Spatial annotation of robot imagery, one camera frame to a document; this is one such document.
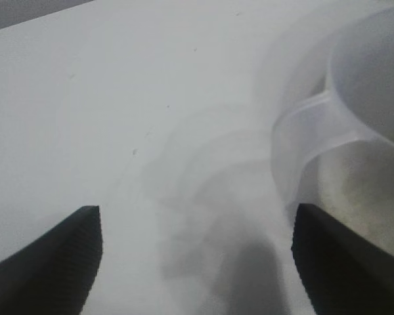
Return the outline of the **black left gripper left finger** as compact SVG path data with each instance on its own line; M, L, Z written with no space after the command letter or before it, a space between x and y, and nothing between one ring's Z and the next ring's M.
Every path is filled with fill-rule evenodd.
M80 314L101 259L100 208L81 207L0 262L0 314Z

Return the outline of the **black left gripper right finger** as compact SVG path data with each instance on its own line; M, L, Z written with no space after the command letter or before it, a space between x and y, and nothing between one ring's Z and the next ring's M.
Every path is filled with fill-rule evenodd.
M298 206L291 250L316 314L394 314L394 256L321 208Z

